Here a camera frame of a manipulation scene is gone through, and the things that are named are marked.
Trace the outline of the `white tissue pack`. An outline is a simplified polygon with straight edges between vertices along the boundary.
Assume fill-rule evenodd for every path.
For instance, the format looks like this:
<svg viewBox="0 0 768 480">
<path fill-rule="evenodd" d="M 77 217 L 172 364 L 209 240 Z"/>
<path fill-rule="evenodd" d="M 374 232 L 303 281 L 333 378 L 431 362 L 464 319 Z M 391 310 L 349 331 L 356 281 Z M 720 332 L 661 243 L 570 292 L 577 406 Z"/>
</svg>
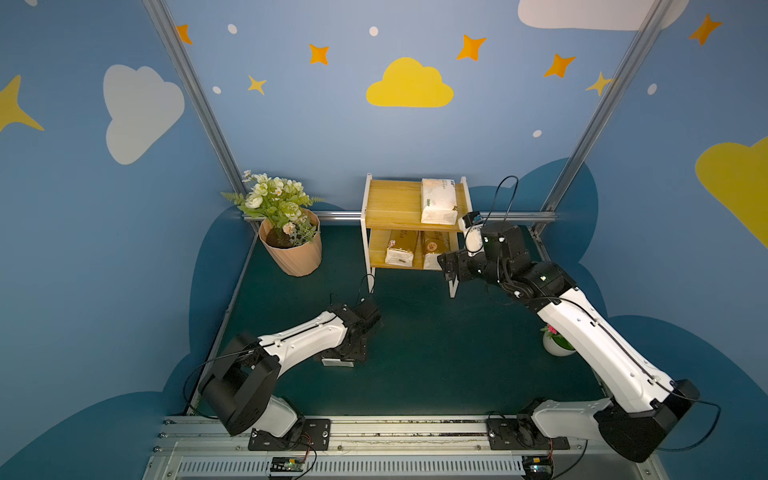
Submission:
<svg viewBox="0 0 768 480">
<path fill-rule="evenodd" d="M 423 178 L 421 180 L 421 222 L 432 225 L 454 225 L 457 218 L 455 181 Z"/>
<path fill-rule="evenodd" d="M 343 360 L 337 358 L 322 358 L 321 363 L 325 367 L 353 368 L 355 366 L 355 362 L 353 360 Z"/>
</svg>

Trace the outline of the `gold tissue pack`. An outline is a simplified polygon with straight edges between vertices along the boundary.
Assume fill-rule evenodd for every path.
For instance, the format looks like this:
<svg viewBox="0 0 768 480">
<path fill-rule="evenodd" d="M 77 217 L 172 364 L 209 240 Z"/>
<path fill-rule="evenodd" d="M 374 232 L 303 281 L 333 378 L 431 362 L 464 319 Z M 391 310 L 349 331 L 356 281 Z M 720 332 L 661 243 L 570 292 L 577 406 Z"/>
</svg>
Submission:
<svg viewBox="0 0 768 480">
<path fill-rule="evenodd" d="M 422 233 L 424 270 L 440 270 L 438 257 L 451 251 L 450 236 L 447 232 L 424 231 Z"/>
<path fill-rule="evenodd" d="M 415 258 L 419 233 L 413 230 L 392 230 L 387 242 L 385 263 L 411 268 Z"/>
</svg>

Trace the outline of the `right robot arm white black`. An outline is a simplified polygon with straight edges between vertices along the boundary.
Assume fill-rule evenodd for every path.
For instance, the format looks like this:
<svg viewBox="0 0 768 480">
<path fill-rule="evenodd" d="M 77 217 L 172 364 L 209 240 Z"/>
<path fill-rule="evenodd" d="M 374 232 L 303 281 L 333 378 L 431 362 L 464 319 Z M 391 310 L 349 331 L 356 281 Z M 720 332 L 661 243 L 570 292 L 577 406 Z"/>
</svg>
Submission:
<svg viewBox="0 0 768 480">
<path fill-rule="evenodd" d="M 646 461 L 699 402 L 697 387 L 672 379 L 644 358 L 562 267 L 532 260 L 519 226 L 486 223 L 476 212 L 458 225 L 464 248 L 438 258 L 446 280 L 482 279 L 501 288 L 562 335 L 607 394 L 594 401 L 534 401 L 517 416 L 522 431 L 531 439 L 600 440 L 629 461 Z"/>
</svg>

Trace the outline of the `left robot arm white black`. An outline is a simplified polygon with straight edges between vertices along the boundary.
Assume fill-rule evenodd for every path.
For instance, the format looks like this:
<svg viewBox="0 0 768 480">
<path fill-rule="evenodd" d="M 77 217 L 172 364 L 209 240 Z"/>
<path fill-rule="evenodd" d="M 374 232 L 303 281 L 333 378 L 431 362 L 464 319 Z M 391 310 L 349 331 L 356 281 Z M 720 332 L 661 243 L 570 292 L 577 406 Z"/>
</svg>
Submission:
<svg viewBox="0 0 768 480">
<path fill-rule="evenodd" d="M 226 431 L 253 430 L 258 438 L 297 442 L 304 417 L 274 395 L 281 376 L 306 360 L 353 367 L 367 359 L 367 342 L 381 319 L 372 300 L 355 306 L 333 304 L 315 318 L 271 335 L 242 332 L 224 352 L 196 367 L 196 393 Z"/>
</svg>

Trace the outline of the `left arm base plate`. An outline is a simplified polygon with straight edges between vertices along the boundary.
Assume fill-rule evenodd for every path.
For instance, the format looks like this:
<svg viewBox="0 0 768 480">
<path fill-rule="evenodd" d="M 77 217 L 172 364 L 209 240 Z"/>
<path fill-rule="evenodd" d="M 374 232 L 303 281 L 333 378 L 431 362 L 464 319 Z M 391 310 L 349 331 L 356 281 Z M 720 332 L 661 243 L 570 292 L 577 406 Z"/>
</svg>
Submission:
<svg viewBox="0 0 768 480">
<path fill-rule="evenodd" d="M 327 418 L 300 418 L 282 437 L 253 428 L 249 451 L 293 451 L 310 446 L 315 451 L 329 448 L 332 421 Z"/>
</svg>

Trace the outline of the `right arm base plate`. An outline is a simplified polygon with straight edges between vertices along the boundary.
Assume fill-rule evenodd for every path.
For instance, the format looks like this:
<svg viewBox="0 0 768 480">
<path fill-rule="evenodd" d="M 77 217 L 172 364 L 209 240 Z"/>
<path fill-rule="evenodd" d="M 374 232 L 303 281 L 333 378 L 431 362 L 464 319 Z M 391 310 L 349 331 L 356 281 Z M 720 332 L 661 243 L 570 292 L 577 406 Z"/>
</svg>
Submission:
<svg viewBox="0 0 768 480">
<path fill-rule="evenodd" d="M 566 437 L 546 437 L 531 420 L 491 417 L 485 422 L 492 450 L 569 450 Z"/>
</svg>

